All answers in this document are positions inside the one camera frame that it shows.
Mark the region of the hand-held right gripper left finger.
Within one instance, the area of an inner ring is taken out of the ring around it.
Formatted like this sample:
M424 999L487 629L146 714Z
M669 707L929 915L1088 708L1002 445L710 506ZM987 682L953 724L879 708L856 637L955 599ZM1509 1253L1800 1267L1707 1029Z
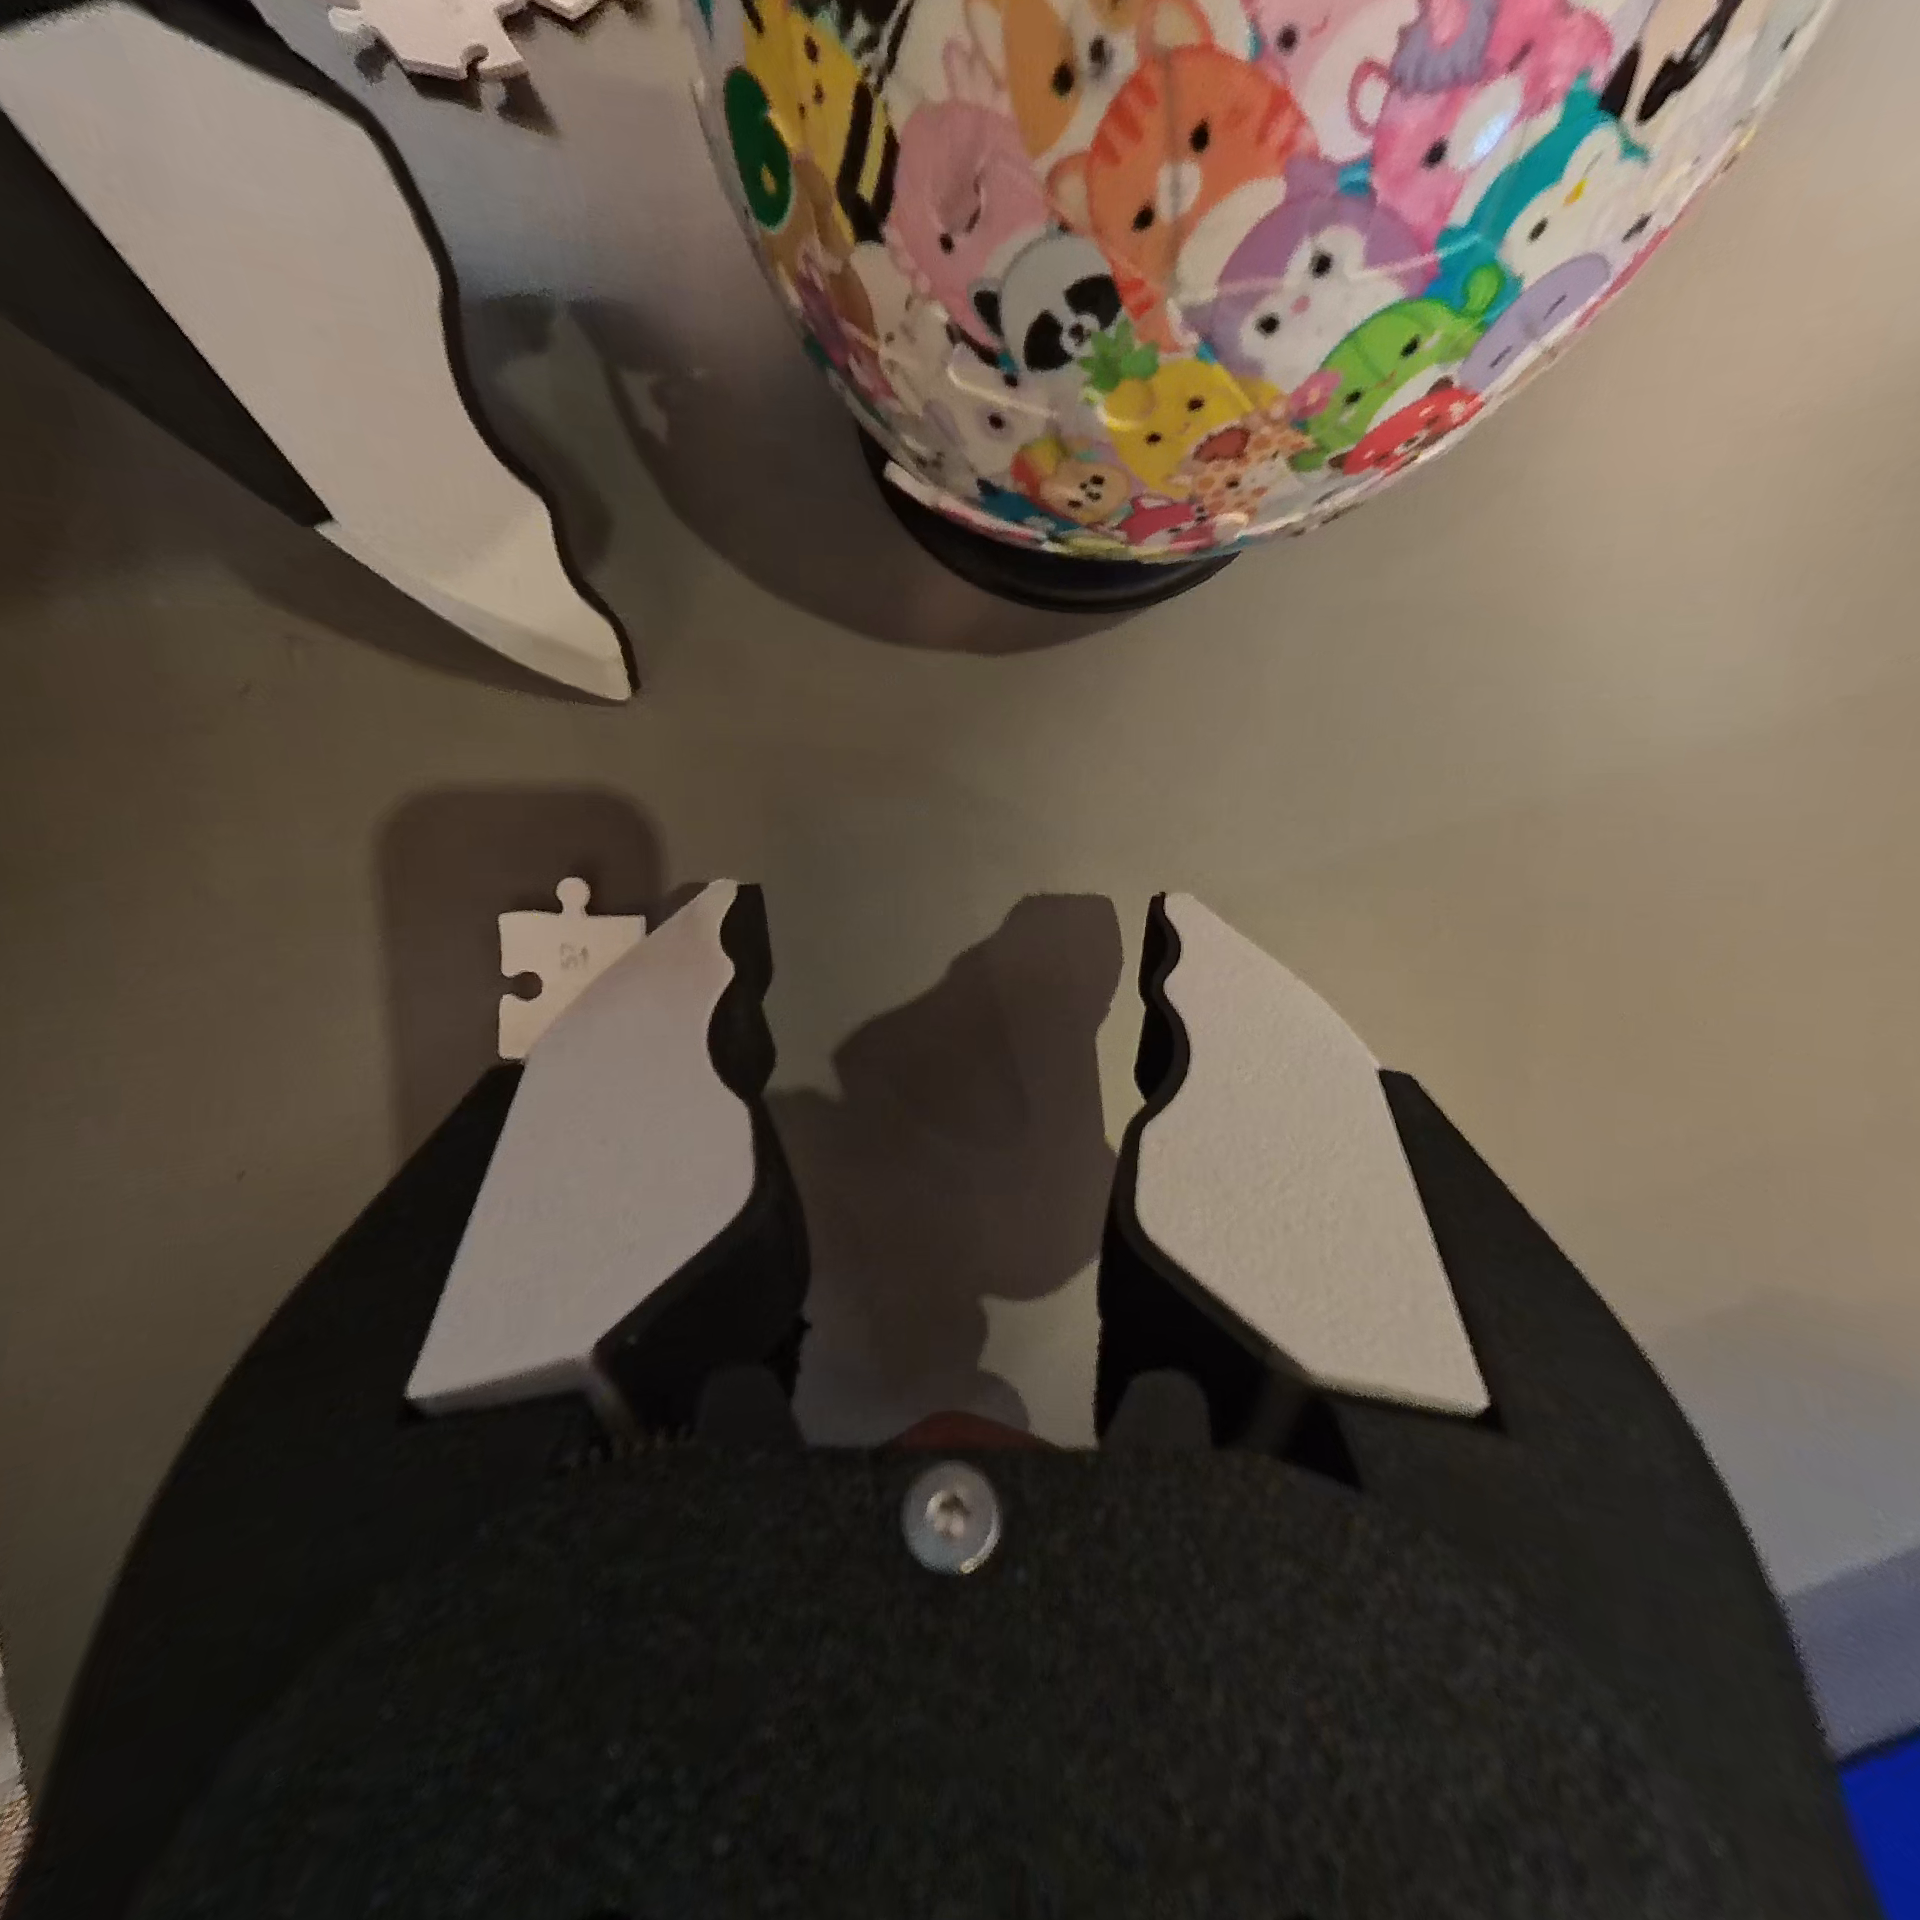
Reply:
M809 1236L766 1107L771 974L760 887L710 883L529 1046L411 1409L793 1417Z

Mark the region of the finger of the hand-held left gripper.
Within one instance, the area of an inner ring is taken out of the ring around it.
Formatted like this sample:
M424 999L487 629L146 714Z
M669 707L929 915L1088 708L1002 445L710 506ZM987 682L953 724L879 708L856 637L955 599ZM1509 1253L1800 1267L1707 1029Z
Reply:
M299 525L519 674L625 701L619 618L489 415L448 243L326 4L5 4L5 122L319 494Z

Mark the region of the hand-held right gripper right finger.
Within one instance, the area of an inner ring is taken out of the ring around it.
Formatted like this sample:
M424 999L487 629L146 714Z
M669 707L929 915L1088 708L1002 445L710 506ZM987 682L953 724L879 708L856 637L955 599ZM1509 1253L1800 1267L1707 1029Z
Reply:
M1214 1420L1267 1385L1477 1420L1491 1405L1373 1052L1187 893L1150 901L1137 1113L1101 1231L1095 1414L1187 1375Z

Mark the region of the colourful puzzle ball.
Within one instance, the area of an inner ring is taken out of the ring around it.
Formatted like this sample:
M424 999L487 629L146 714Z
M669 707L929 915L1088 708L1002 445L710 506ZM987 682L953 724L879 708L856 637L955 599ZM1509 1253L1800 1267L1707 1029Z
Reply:
M1831 12L685 4L717 172L882 478L1072 564L1305 533L1431 459Z

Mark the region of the black ball stand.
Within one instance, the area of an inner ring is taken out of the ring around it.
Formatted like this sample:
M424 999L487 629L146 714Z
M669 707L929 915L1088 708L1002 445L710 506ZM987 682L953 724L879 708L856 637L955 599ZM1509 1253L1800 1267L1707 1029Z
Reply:
M905 485L902 468L870 436L861 459L905 535L955 580L1016 609L1055 615L1133 615L1207 586L1237 563L1216 551L1179 561L1073 561L994 535L936 511Z

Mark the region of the blue plastic bin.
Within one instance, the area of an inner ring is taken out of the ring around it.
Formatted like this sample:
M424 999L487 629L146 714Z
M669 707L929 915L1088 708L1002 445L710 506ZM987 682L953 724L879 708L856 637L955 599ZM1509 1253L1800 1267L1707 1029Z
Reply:
M1813 1833L1847 1887L1850 1915L1918 1915L1918 1732L1838 1758L1808 1740Z

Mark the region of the white puzzle piece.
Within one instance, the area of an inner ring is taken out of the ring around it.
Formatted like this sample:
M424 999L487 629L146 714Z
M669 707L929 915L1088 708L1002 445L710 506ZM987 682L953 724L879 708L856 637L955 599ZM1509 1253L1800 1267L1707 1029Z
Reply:
M511 21L537 3L349 3L326 22L354 45L376 45L411 78L450 85L505 83L525 73Z
M498 977L495 1055L522 1063L563 1010L619 957L643 939L641 915L601 915L592 885L567 876L549 908L514 908L495 917Z

